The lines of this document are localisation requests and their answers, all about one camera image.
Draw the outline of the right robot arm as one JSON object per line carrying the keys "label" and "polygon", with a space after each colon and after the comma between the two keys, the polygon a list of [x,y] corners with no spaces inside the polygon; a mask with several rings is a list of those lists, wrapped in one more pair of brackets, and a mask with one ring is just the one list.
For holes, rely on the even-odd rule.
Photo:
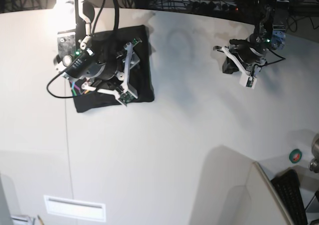
{"label": "right robot arm", "polygon": [[152,53],[146,24],[119,28],[129,11],[117,0],[114,27],[96,32],[100,16],[88,0],[56,0],[58,54],[54,66],[72,92],[76,111],[155,100],[149,57]]}

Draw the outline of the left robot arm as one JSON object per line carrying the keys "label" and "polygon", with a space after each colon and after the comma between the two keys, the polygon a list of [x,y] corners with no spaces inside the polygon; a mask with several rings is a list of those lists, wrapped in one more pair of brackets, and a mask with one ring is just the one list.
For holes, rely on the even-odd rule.
{"label": "left robot arm", "polygon": [[226,56],[222,66],[224,74],[240,72],[239,84],[255,88],[256,73],[270,65],[267,53],[284,47],[289,5],[289,0],[258,0],[253,33],[246,39],[229,40],[228,46],[214,46],[214,51]]}

